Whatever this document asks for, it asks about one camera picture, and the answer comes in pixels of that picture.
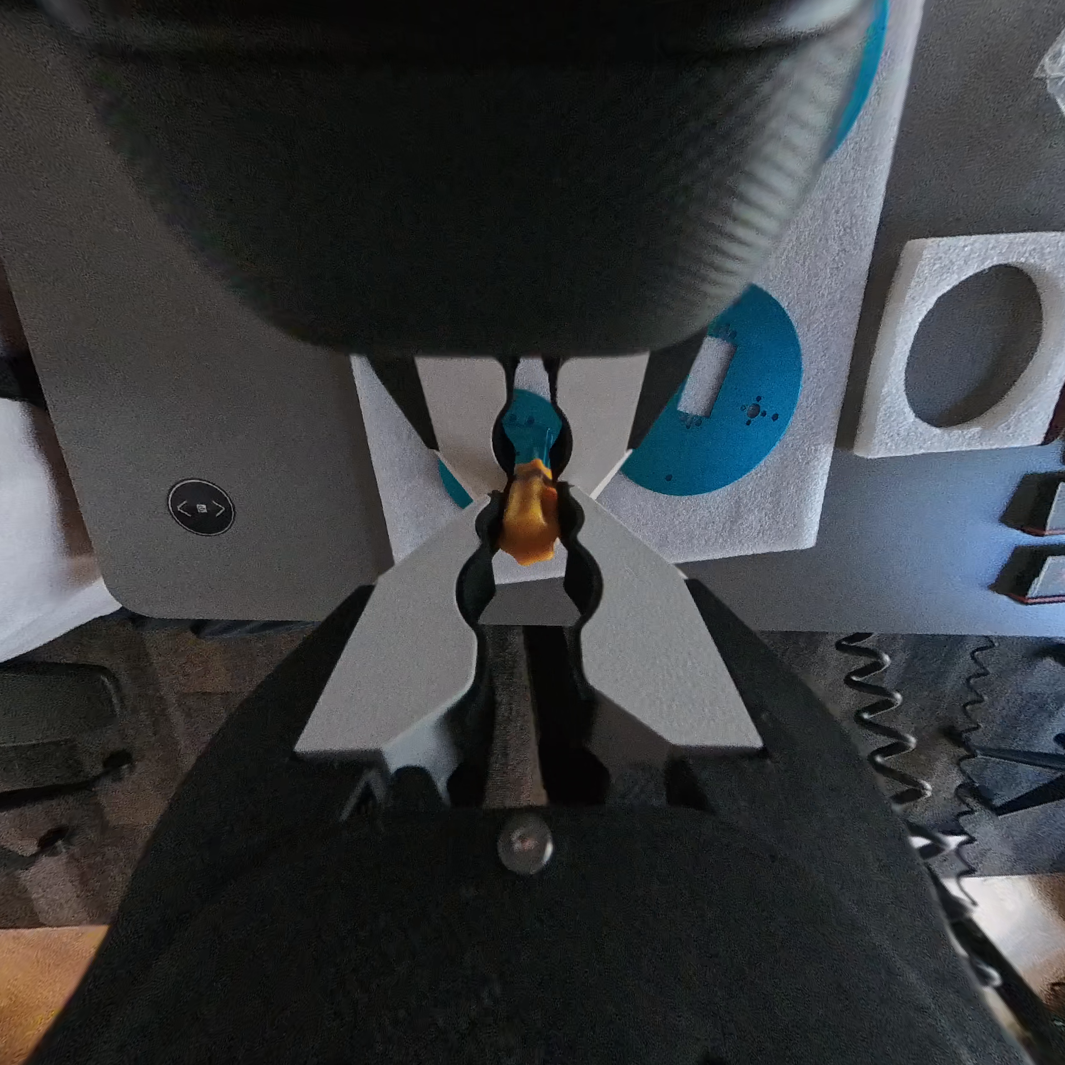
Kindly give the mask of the blue round plate rectangular slot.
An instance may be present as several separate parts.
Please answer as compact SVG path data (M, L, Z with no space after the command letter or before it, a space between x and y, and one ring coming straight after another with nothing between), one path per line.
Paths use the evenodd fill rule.
M679 387L632 452L622 473L646 490L689 498L736 484L779 446L792 421L802 351L774 296L749 286L712 321L706 338L732 346L723 380L706 414L681 409Z

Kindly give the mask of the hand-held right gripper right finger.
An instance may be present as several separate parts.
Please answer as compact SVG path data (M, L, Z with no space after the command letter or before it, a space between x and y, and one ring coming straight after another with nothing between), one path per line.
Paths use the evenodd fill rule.
M687 580L576 486L560 487L566 663L577 699L559 746L561 797L663 800L679 773L757 757L765 741Z

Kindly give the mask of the white foam block round hole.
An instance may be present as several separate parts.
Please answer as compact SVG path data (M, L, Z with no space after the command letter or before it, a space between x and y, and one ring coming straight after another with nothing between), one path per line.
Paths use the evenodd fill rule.
M1025 273L1041 300L1039 343L1019 379L978 417L936 427L906 394L912 342L939 298L977 273ZM906 457L1041 445L1064 382L1064 234L1025 232L919 239L905 244L889 286L867 375L854 454Z

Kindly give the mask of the white foam sheet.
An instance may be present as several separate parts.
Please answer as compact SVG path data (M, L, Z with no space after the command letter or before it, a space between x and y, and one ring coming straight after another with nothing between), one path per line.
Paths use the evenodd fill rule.
M813 192L755 286L774 296L800 340L803 382L779 446L746 477L689 498L634 484L622 466L599 503L673 564L812 548L834 452L912 56L925 2L889 2L884 51L857 122L830 155ZM703 339L682 378L681 409L706 414L732 357ZM365 357L356 384L395 562L460 512L469 494L402 415Z

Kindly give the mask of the small blue round plate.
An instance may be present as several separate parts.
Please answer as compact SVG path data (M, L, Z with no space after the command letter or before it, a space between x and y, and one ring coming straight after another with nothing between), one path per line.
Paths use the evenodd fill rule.
M501 425L513 446L517 464L540 459L551 466L551 449L562 431L562 422L546 398L515 389Z

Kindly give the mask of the grey desk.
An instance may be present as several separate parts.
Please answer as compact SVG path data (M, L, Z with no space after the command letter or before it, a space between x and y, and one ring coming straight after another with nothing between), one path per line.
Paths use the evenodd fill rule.
M353 361L253 317L133 187L51 28L2 11L2 261L114 599L160 619L317 622L393 562ZM832 461L812 548L682 566L755 630L1063 636L992 591L1050 447ZM184 530L200 478L231 528Z

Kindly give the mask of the round black desk control button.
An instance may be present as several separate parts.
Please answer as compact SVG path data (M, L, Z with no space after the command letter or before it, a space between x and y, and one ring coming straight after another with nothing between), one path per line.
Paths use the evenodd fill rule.
M200 537L216 537L233 526L233 499L220 486L200 478L175 484L166 499L170 517L186 531Z

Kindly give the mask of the yellow-handled screwdriver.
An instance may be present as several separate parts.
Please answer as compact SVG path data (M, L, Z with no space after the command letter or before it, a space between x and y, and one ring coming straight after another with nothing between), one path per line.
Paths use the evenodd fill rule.
M498 547L519 566L550 561L560 537L558 486L551 468L555 438L548 426L532 423L519 427L514 442Z

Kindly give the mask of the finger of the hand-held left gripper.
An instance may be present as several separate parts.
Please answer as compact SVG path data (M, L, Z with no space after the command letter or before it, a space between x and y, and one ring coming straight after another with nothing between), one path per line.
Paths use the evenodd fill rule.
M597 499L630 456L633 421L645 383L648 353L545 357L560 431L551 448L555 479Z
M492 358L417 358L438 458L472 499L507 484L493 439L509 403L504 366Z

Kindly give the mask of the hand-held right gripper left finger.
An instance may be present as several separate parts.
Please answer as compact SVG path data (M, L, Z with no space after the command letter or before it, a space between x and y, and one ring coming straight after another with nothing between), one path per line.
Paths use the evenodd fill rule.
M378 579L296 740L304 760L426 771L445 803L477 742L479 621L495 594L499 492L477 499Z

